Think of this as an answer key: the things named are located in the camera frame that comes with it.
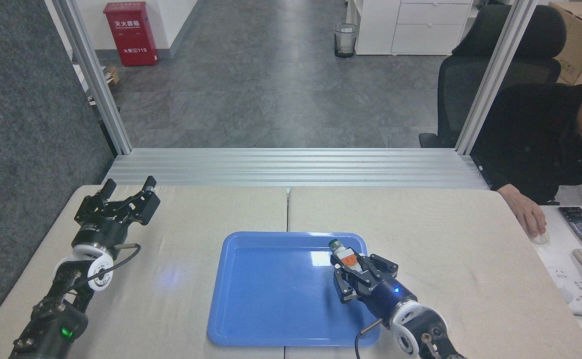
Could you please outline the person's hand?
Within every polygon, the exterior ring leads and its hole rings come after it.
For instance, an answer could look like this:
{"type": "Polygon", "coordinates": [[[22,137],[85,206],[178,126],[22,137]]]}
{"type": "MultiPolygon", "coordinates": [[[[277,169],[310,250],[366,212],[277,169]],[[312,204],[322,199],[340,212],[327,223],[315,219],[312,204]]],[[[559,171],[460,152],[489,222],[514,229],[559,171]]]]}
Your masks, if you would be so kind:
{"type": "Polygon", "coordinates": [[[503,197],[517,222],[530,238],[537,238],[546,233],[546,218],[536,202],[522,194],[518,188],[506,184],[496,190],[503,197]]]}

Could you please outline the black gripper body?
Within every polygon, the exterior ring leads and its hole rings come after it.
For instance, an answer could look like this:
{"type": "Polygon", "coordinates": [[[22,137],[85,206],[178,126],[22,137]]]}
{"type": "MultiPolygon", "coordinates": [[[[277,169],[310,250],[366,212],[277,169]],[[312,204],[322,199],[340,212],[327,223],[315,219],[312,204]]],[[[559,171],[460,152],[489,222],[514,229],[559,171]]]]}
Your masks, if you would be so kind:
{"type": "Polygon", "coordinates": [[[398,307],[409,301],[417,301],[416,295],[394,278],[383,280],[362,298],[369,312],[382,321],[390,321],[398,307]]]}
{"type": "Polygon", "coordinates": [[[129,226],[129,223],[109,218],[88,219],[81,224],[74,238],[74,247],[77,245],[98,245],[113,251],[114,245],[125,243],[129,226]]]}

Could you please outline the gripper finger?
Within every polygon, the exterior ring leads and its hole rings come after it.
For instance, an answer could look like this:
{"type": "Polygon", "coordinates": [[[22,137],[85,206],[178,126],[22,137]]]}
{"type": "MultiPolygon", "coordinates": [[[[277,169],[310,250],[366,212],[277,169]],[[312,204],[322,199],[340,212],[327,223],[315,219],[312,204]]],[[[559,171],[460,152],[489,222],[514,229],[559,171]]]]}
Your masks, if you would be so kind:
{"type": "Polygon", "coordinates": [[[334,270],[334,286],[342,304],[353,299],[364,302],[369,297],[369,272],[341,266],[334,270]]]}
{"type": "Polygon", "coordinates": [[[137,222],[148,225],[160,204],[154,187],[157,182],[154,177],[147,177],[143,188],[136,195],[114,203],[114,220],[118,223],[137,222]]]}
{"type": "Polygon", "coordinates": [[[108,199],[116,187],[115,181],[108,179],[97,193],[92,196],[86,196],[74,217],[75,222],[84,224],[93,218],[113,217],[113,213],[108,209],[108,199]]]}
{"type": "Polygon", "coordinates": [[[398,265],[377,254],[356,254],[357,263],[362,271],[355,273],[355,282],[359,284],[380,284],[396,281],[398,265]]]}

